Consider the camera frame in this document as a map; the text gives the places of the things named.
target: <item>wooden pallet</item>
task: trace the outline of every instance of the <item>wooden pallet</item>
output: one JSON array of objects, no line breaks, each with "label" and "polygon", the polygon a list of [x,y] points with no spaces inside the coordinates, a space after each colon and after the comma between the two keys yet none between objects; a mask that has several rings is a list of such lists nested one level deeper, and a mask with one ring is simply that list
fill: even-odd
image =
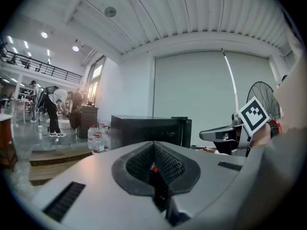
[{"label": "wooden pallet", "polygon": [[29,161],[31,166],[50,165],[81,160],[91,154],[92,151],[89,150],[88,147],[50,151],[32,151]]},{"label": "wooden pallet", "polygon": [[32,151],[29,160],[31,164],[29,181],[33,186],[43,185],[90,155],[92,151],[87,147]]},{"label": "wooden pallet", "polygon": [[73,166],[77,161],[70,161],[66,163],[57,163],[50,165],[31,166],[29,172],[29,181],[33,186],[43,185],[52,178],[61,174],[69,167]]}]

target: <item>electric fan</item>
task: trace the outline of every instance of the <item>electric fan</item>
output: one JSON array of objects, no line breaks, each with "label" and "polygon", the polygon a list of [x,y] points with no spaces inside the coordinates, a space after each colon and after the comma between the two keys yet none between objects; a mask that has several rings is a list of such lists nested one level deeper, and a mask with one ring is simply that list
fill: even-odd
[{"label": "electric fan", "polygon": [[246,103],[255,96],[264,107],[270,120],[276,120],[280,118],[280,108],[273,92],[273,89],[268,84],[261,81],[255,82],[248,92]]}]

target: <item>black pants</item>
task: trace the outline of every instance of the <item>black pants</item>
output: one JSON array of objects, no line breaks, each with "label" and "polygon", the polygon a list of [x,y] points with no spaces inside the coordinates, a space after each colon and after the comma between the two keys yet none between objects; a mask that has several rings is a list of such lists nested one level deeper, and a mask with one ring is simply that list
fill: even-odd
[{"label": "black pants", "polygon": [[81,102],[73,101],[72,102],[72,107],[71,107],[71,112],[75,112],[77,110],[77,106],[80,106]]},{"label": "black pants", "polygon": [[49,99],[48,96],[46,97],[44,105],[47,109],[50,119],[50,133],[53,133],[54,131],[56,133],[60,133],[57,106]]}]

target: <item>ceiling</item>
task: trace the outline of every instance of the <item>ceiling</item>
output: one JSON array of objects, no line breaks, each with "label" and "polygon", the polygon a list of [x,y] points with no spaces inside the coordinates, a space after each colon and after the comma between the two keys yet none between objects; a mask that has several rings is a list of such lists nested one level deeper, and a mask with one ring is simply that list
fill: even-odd
[{"label": "ceiling", "polygon": [[[48,37],[43,38],[42,32],[47,33]],[[14,52],[12,47],[15,47],[19,54],[28,56],[27,52],[30,52],[33,59],[45,63],[51,59],[52,65],[63,69],[66,69],[67,61],[71,61],[76,68],[80,67],[92,51],[91,47],[61,28],[55,28],[22,14],[15,14],[11,18],[1,36],[8,42],[7,49],[9,51]],[[13,44],[10,43],[7,36],[13,38]],[[28,43],[29,49],[25,47],[24,41]],[[79,51],[73,51],[73,46],[77,46]],[[82,67],[81,72],[77,69],[76,73],[82,75],[83,72],[84,68]]]},{"label": "ceiling", "polygon": [[[116,9],[114,17],[105,15],[107,7]],[[74,31],[114,58],[164,38],[210,32],[289,50],[276,0],[28,0],[21,13]]]},{"label": "ceiling", "polygon": [[11,52],[14,52],[14,48],[16,48],[17,53],[20,55],[25,55],[29,57],[28,52],[31,53],[33,59],[37,59],[39,61],[48,63],[48,59],[52,59],[52,57],[55,55],[55,53],[51,50],[49,50],[49,56],[47,54],[47,48],[34,45],[30,42],[27,42],[28,49],[25,47],[24,40],[20,40],[17,38],[12,38],[13,43],[11,43],[8,39],[8,44],[6,45],[7,49]]}]

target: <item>black box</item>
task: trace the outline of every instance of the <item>black box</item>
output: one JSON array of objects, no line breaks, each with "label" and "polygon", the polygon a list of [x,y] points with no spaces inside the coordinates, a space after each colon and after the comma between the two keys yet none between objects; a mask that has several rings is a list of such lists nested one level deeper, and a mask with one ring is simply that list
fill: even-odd
[{"label": "black box", "polygon": [[192,120],[188,117],[111,117],[111,149],[143,141],[165,141],[190,148]]}]

